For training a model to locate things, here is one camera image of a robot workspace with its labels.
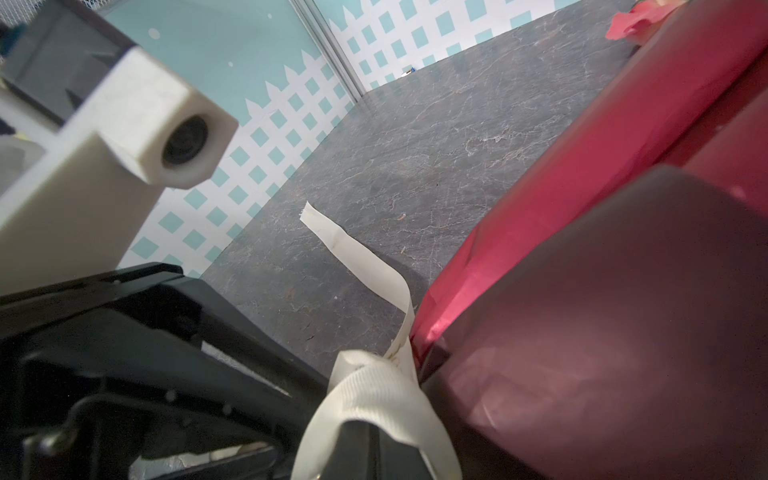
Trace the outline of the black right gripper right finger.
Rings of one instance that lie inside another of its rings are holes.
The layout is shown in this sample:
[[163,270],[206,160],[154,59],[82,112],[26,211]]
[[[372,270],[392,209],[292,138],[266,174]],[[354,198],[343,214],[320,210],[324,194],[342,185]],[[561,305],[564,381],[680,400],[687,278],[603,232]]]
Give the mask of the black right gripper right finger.
[[431,480],[418,448],[399,443],[380,429],[376,440],[376,478],[381,480]]

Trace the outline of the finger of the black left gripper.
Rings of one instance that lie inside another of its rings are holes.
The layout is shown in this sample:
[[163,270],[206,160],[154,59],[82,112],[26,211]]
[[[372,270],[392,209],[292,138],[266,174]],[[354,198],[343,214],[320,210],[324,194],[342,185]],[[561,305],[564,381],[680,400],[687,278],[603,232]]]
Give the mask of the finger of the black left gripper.
[[285,479],[327,379],[207,283],[149,263],[1,299],[1,475]]

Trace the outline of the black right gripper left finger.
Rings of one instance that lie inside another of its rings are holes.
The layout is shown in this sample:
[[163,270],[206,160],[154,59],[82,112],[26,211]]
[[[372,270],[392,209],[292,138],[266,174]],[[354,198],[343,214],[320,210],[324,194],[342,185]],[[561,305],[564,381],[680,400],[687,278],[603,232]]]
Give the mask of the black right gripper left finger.
[[341,425],[326,463],[326,478],[338,480],[375,478],[375,427],[363,421]]

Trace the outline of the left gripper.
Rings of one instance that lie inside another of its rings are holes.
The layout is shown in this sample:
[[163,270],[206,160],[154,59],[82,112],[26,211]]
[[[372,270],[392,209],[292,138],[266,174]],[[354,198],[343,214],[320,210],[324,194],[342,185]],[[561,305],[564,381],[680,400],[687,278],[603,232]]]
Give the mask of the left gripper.
[[87,1],[1,3],[1,78],[58,126],[134,46]]

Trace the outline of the cream ribbon strip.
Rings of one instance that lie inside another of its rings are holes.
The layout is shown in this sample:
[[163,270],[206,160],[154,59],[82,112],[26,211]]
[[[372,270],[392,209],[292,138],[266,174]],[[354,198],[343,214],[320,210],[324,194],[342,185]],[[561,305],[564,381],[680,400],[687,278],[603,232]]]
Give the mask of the cream ribbon strip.
[[420,450],[432,479],[459,479],[460,462],[449,435],[418,385],[409,340],[414,323],[405,279],[339,225],[305,205],[301,222],[363,285],[403,315],[398,333],[384,355],[364,350],[338,353],[325,398],[301,439],[291,473],[294,479],[327,479],[326,463],[341,425],[363,421],[391,438]]

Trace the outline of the dark red wrapping paper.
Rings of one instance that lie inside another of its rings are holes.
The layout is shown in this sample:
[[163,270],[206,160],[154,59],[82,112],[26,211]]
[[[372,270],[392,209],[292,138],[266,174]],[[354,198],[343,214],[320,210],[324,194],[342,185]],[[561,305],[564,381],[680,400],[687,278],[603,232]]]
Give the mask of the dark red wrapping paper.
[[411,338],[467,479],[765,478],[766,3],[656,29]]

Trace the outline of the pink orange fake rose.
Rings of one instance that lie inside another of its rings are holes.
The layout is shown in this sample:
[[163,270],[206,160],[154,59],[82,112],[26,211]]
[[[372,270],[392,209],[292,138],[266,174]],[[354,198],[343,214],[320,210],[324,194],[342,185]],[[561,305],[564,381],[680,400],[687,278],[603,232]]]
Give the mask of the pink orange fake rose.
[[686,4],[685,0],[649,0],[636,2],[628,12],[616,13],[605,38],[627,40],[645,45],[666,20]]

